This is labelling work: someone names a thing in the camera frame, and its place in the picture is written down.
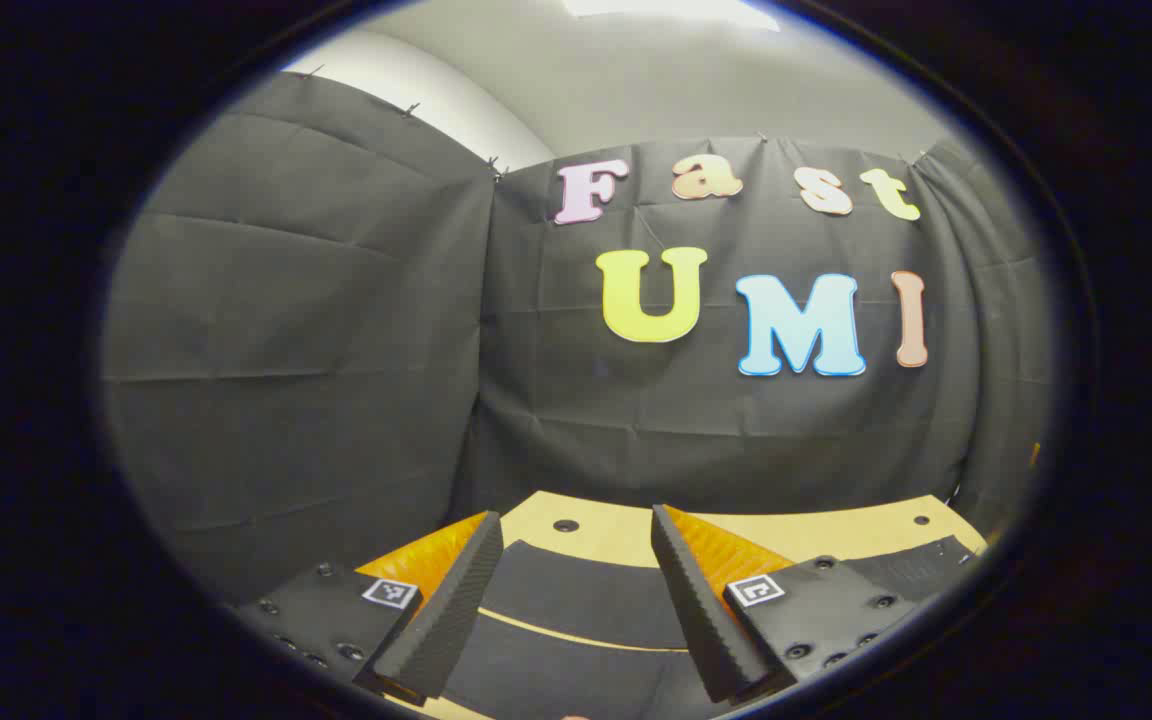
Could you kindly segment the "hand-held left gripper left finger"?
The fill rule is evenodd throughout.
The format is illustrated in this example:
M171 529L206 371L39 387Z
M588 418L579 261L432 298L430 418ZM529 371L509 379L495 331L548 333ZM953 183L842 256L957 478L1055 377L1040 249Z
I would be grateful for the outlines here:
M420 706L442 696L502 552L500 515L479 511L366 564L319 562L234 615L317 674Z

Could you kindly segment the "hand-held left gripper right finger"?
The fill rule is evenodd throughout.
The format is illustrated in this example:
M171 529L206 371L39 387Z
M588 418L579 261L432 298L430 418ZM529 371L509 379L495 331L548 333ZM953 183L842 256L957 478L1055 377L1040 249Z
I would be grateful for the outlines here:
M650 541L713 702L736 705L803 683L915 609L846 561L791 562L668 505L653 506Z

